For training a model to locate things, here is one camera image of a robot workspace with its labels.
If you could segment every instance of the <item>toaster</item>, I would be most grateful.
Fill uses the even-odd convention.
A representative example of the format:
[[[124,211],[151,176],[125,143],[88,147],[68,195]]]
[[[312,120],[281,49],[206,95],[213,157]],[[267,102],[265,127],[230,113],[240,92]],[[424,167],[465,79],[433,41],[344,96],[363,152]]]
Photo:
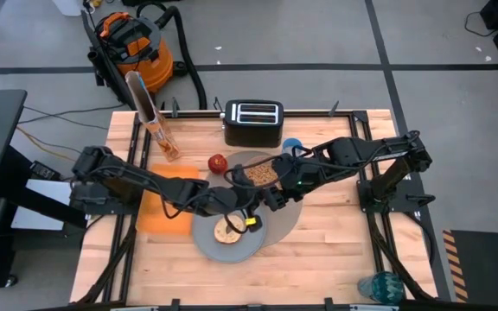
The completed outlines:
[[[282,142],[284,106],[277,101],[230,100],[221,116],[230,146],[276,148]]]

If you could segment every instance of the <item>orange mat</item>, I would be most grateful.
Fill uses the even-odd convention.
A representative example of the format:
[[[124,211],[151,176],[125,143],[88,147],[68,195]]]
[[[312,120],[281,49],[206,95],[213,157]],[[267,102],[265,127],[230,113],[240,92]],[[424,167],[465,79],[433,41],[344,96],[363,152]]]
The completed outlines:
[[[155,164],[151,167],[151,172],[164,177],[199,178],[199,169],[192,166]],[[169,214],[176,212],[176,209],[166,204]],[[161,196],[149,191],[144,191],[142,204],[139,207],[136,229],[139,232],[151,234],[191,234],[191,219],[193,214],[181,213],[174,219],[166,218],[161,204]]]

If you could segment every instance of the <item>red apple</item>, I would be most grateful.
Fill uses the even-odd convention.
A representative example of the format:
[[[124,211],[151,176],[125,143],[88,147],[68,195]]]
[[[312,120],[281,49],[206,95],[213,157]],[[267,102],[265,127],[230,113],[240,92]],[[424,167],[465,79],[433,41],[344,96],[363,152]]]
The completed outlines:
[[[213,155],[208,158],[208,169],[214,174],[222,174],[228,169],[228,162],[223,155]]]

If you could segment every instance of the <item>blue cup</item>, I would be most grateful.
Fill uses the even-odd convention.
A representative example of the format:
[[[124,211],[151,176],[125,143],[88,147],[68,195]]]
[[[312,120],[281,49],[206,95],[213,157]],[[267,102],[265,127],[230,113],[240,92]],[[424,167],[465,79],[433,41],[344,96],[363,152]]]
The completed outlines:
[[[288,139],[284,140],[284,143],[282,144],[282,153],[293,155],[291,153],[291,151],[293,150],[294,146],[303,146],[303,145],[301,144],[301,141],[299,141],[296,138],[288,138]],[[299,156],[302,153],[303,153],[303,151],[300,150],[300,149],[296,149],[295,150],[295,155],[296,156]]]

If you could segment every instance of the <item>concrete floor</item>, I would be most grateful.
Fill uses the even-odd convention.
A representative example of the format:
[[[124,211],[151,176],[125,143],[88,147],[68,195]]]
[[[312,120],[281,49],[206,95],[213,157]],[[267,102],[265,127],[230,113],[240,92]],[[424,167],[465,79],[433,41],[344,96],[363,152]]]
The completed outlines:
[[[367,1],[182,0],[175,5],[182,13],[196,65],[217,61],[223,65],[379,65]],[[373,0],[372,4],[391,64],[493,65],[498,64],[498,53],[491,39],[463,29],[464,17],[486,2]],[[98,21],[118,10],[134,12],[119,1],[103,2],[94,18]],[[155,9],[144,14],[151,19],[158,16]],[[470,27],[487,31],[478,16],[471,18]],[[179,59],[173,23],[164,36]],[[6,74],[11,70],[5,68],[87,67],[87,49],[79,17],[62,16],[48,0],[0,0],[0,89],[27,90],[26,106],[58,112],[115,105],[110,91],[95,85],[92,73]],[[339,100],[340,109],[392,109],[382,67],[364,69],[220,71],[200,76],[211,103],[215,96],[224,102],[268,98],[286,108],[329,108]],[[430,204],[437,242],[442,243],[443,229],[498,232],[498,70],[396,71],[393,77],[408,128],[422,132],[434,161],[422,180],[425,191],[437,196]],[[190,79],[167,84],[157,102],[170,101],[172,96],[183,109],[197,106]],[[107,126],[111,114],[99,111],[69,117]],[[25,111],[22,120],[37,116]],[[106,136],[104,130],[58,119],[23,128],[42,140],[76,149],[103,144]],[[72,163],[41,152],[22,134],[16,133],[12,145],[31,160],[69,174]],[[444,250],[440,251],[445,263]],[[19,251],[13,270],[21,281],[0,290],[0,310],[65,305],[78,254],[75,242],[51,250]]]

